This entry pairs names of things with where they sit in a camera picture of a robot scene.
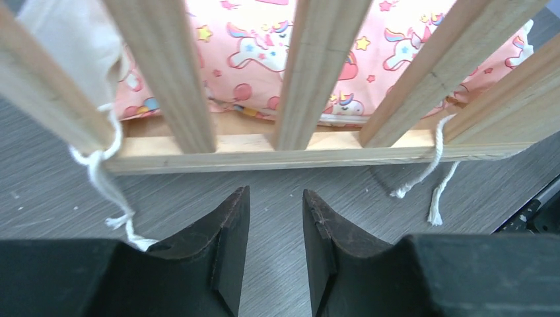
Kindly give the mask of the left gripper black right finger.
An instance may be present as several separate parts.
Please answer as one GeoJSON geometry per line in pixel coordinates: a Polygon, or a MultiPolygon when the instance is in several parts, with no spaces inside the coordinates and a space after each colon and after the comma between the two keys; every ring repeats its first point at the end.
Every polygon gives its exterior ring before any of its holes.
{"type": "Polygon", "coordinates": [[[302,195],[313,316],[558,316],[559,237],[409,234],[389,244],[302,195]]]}

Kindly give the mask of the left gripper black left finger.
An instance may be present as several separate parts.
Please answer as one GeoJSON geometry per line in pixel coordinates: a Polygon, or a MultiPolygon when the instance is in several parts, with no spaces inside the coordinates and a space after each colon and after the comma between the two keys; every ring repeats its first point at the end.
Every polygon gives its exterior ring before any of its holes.
{"type": "Polygon", "coordinates": [[[1,241],[2,316],[237,316],[250,189],[145,252],[101,238],[1,241]]]}

